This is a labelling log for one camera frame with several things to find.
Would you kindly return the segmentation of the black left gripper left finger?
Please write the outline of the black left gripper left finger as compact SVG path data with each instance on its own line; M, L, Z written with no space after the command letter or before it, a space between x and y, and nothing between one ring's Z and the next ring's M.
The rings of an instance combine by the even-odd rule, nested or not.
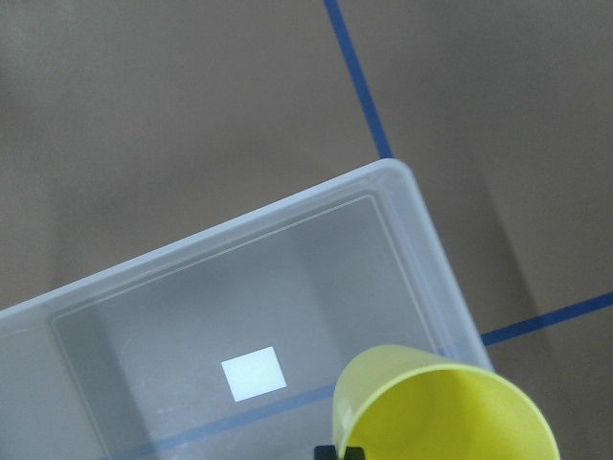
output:
M336 460L336 448L334 445L316 446L313 450L314 460Z

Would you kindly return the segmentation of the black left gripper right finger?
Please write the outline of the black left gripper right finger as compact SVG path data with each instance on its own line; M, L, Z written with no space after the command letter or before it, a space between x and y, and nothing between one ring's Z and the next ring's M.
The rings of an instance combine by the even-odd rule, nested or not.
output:
M345 460L365 460L365 451L361 447L346 447Z

